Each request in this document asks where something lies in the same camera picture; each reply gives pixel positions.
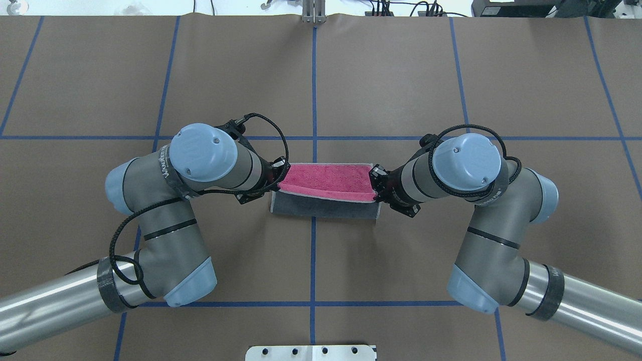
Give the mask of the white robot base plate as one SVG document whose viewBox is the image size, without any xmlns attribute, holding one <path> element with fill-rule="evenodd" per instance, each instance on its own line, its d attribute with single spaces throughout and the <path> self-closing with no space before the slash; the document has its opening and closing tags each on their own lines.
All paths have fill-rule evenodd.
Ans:
<svg viewBox="0 0 642 361">
<path fill-rule="evenodd" d="M 257 345 L 245 360 L 377 360 L 375 345 Z"/>
</svg>

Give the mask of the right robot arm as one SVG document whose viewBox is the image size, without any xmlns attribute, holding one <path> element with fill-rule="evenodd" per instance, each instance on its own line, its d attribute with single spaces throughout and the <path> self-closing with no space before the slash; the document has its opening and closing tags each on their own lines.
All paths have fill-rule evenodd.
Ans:
<svg viewBox="0 0 642 361">
<path fill-rule="evenodd" d="M 374 201 L 414 217 L 420 205 L 447 196 L 474 206 L 447 284 L 451 297 L 472 310 L 519 307 L 640 354 L 640 302 L 523 258 L 529 225 L 549 219 L 559 203 L 552 180 L 506 154 L 504 142 L 480 133 L 443 139 L 427 134 L 402 166 L 369 172 Z"/>
</svg>

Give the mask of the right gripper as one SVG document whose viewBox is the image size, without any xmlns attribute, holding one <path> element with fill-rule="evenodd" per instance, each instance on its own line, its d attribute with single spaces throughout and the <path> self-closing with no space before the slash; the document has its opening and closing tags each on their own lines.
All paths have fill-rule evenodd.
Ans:
<svg viewBox="0 0 642 361">
<path fill-rule="evenodd" d="M 402 183 L 403 167 L 388 171 L 380 164 L 376 164 L 369 171 L 371 187 L 376 195 L 373 200 L 376 203 L 386 203 L 394 211 L 397 211 L 410 218 L 420 211 L 420 202 L 411 198 L 405 191 Z"/>
</svg>

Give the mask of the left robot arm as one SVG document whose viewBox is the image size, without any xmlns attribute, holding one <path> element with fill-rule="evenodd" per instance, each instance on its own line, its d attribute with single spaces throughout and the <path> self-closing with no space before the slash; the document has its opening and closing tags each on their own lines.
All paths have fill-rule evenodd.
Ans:
<svg viewBox="0 0 642 361">
<path fill-rule="evenodd" d="M 158 151 L 113 169 L 105 192 L 125 222 L 138 220 L 143 244 L 40 286 L 2 298 L 2 356 L 156 298 L 180 307 L 217 285 L 191 201 L 233 195 L 240 203 L 277 189 L 288 168 L 257 155 L 242 120 L 184 126 Z"/>
</svg>

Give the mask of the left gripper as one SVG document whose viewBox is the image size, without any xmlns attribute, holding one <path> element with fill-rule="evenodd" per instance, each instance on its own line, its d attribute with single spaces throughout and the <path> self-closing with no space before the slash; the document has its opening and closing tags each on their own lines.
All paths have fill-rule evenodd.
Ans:
<svg viewBox="0 0 642 361">
<path fill-rule="evenodd" d="M 261 157 L 251 157 L 252 164 L 248 178 L 236 188 L 236 199 L 246 204 L 262 198 L 265 194 L 279 190 L 290 169 L 287 157 L 279 157 L 268 162 Z"/>
</svg>

